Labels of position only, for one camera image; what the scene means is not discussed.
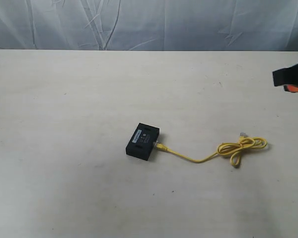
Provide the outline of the small black electronic box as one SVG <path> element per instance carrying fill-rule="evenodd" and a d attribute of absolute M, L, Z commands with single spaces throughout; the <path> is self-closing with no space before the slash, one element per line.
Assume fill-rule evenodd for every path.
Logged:
<path fill-rule="evenodd" d="M 158 140 L 159 133 L 158 127 L 139 123 L 126 146 L 126 154 L 148 161 Z"/>

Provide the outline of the white wrinkled backdrop curtain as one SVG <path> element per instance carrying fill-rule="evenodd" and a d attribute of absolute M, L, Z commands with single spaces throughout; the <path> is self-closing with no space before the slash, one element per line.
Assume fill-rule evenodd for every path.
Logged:
<path fill-rule="evenodd" d="M 0 0 L 0 49 L 298 51 L 298 0 Z"/>

